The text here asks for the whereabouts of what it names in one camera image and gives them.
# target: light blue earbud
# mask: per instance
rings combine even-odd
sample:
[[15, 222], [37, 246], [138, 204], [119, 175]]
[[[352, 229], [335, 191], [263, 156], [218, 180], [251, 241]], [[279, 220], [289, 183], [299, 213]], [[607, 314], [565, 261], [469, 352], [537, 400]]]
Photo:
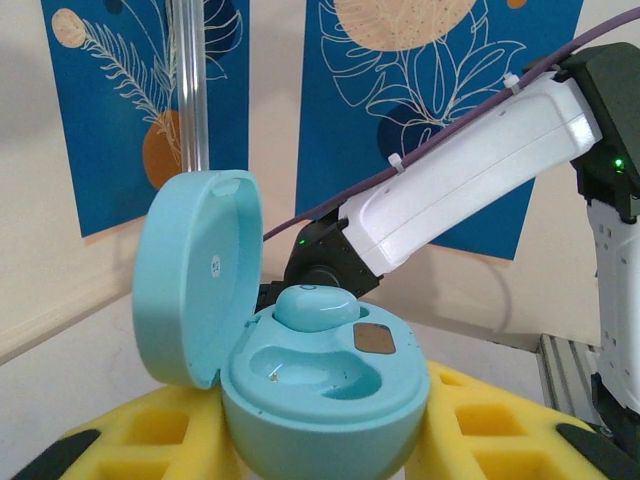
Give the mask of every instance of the light blue earbud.
[[297, 285], [280, 294], [273, 317], [297, 332], [321, 332], [358, 320], [360, 304], [341, 288]]

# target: blue poster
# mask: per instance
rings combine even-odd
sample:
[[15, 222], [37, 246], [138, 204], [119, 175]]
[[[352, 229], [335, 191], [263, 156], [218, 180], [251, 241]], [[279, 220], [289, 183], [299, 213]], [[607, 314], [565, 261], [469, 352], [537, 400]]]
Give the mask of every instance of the blue poster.
[[[502, 89], [506, 73], [570, 41], [581, 7], [307, 0], [296, 213], [387, 168]], [[432, 243], [512, 260], [533, 182]]]
[[[41, 0], [82, 236], [181, 171], [171, 0]], [[249, 0], [203, 0], [212, 169], [248, 168]]]

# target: yellow foam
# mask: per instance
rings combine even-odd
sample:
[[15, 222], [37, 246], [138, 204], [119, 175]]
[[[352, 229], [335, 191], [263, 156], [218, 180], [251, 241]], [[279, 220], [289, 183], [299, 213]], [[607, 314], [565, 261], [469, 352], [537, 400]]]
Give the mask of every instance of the yellow foam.
[[[442, 365], [429, 362], [429, 370], [432, 390], [407, 480], [606, 480], [555, 431], [558, 423], [587, 425]], [[65, 437], [92, 428], [101, 436], [63, 480], [249, 476], [232, 446], [219, 386], [164, 387]]]
[[432, 389], [407, 480], [606, 480], [555, 426], [583, 422], [429, 362]]

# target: metal pole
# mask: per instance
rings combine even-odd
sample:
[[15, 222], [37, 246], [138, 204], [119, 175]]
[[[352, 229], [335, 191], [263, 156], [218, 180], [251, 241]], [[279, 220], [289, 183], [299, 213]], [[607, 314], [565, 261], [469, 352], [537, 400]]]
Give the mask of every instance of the metal pole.
[[172, 0], [182, 171], [209, 170], [204, 2]]

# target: earbud case lid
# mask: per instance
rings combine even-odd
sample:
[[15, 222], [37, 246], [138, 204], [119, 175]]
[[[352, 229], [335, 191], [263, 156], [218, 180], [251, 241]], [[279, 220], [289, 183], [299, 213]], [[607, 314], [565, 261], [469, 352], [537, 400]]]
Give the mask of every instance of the earbud case lid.
[[262, 206], [243, 170], [172, 177], [138, 244], [133, 324], [147, 371], [209, 389], [254, 313], [262, 265]]

